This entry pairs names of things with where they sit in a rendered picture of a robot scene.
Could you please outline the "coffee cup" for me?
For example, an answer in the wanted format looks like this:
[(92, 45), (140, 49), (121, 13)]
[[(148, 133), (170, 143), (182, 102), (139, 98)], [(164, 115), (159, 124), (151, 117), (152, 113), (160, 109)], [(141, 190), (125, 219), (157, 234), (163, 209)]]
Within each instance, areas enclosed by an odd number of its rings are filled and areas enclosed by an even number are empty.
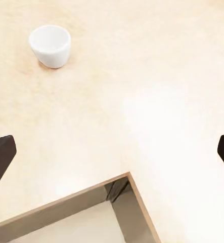
[(70, 33), (63, 27), (45, 25), (30, 34), (29, 44), (45, 66), (59, 68), (65, 65), (70, 56), (71, 40)]

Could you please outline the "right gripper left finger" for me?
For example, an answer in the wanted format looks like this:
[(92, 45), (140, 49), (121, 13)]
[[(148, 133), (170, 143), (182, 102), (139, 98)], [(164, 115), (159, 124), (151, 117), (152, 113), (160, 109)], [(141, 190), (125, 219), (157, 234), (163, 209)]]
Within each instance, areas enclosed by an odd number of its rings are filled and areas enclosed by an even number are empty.
[(17, 153), (13, 135), (0, 137), (0, 180)]

